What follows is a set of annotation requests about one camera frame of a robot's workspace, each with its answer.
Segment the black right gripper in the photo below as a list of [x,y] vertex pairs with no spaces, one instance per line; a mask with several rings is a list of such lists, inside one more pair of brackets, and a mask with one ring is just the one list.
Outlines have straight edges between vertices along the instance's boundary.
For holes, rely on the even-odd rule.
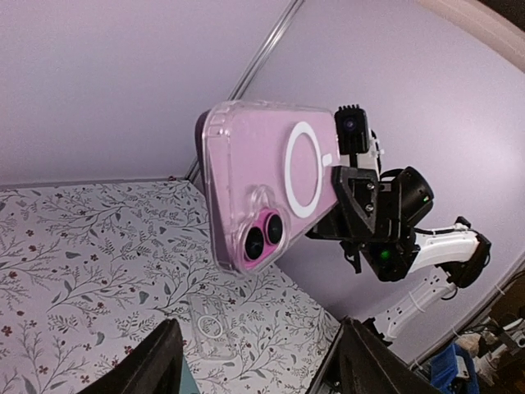
[[332,168],[331,182],[336,205],[306,237],[337,241],[357,274],[366,261],[382,282],[406,277],[420,250],[415,227],[433,207],[426,179],[413,167],[379,175],[338,166]]

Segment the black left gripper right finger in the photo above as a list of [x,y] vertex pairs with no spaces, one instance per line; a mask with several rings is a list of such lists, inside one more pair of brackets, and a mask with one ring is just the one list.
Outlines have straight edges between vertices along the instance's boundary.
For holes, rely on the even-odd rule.
[[359,321],[347,318],[338,344],[342,393],[437,393]]

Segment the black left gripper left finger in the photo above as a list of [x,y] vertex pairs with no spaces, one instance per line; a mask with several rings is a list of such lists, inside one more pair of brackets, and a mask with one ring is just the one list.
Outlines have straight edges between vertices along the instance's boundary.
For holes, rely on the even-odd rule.
[[178,393],[183,364],[183,337],[176,319],[159,323],[109,373],[84,394]]

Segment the clear phone case with ring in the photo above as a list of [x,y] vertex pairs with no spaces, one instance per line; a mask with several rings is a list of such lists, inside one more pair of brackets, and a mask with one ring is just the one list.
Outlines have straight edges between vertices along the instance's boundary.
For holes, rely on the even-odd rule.
[[214,295],[190,295],[188,302],[199,354],[206,360],[233,360],[236,348],[222,301]]

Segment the purple phone with ring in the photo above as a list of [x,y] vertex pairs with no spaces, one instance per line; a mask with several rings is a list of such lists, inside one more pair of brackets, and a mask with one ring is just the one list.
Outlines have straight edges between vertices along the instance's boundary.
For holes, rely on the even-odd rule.
[[238,276],[279,259],[336,204],[336,123],[324,108],[227,101],[197,120],[195,143],[214,262]]

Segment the blue phone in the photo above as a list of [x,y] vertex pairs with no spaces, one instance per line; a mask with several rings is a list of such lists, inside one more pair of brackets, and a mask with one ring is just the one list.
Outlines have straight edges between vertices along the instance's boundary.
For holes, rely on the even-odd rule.
[[181,376],[180,376],[180,394],[199,394],[199,388],[194,380],[192,373],[190,372],[188,363],[183,360],[181,365]]

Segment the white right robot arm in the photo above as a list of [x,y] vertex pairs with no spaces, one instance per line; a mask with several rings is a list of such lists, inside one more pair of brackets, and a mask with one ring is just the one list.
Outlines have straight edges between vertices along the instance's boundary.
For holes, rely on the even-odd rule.
[[381,282],[429,271],[401,300],[364,320],[384,344],[395,341],[429,305],[471,286],[488,264],[491,242],[464,217],[449,227],[418,227],[433,207],[434,194],[413,167],[383,174],[335,167],[331,183],[336,205],[308,231],[308,238],[338,242],[356,273],[366,262]]

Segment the blue storage bin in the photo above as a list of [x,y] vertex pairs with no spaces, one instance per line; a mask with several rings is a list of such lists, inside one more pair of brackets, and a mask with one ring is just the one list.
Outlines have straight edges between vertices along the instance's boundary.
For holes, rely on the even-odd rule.
[[473,359],[456,343],[431,359],[430,372],[431,385],[441,393],[480,393]]

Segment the floral patterned table mat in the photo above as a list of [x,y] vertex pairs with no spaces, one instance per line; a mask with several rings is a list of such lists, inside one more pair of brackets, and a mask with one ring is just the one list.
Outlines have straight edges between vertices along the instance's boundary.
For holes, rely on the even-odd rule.
[[[3,190],[2,392],[80,392],[174,318],[199,393],[305,393],[337,321],[279,268],[231,277],[210,248],[187,181]],[[233,360],[199,354],[191,295],[222,301]]]

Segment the aluminium frame post back right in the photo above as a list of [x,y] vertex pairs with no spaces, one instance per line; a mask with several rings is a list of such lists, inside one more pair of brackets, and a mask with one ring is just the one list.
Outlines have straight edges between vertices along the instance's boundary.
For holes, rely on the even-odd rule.
[[284,37],[286,31],[292,25],[296,15],[303,5],[303,0],[292,0],[287,2],[284,11],[278,16],[276,22],[259,45],[257,51],[245,67],[232,91],[227,96],[227,101],[235,101],[244,97],[249,86],[262,70],[263,66]]

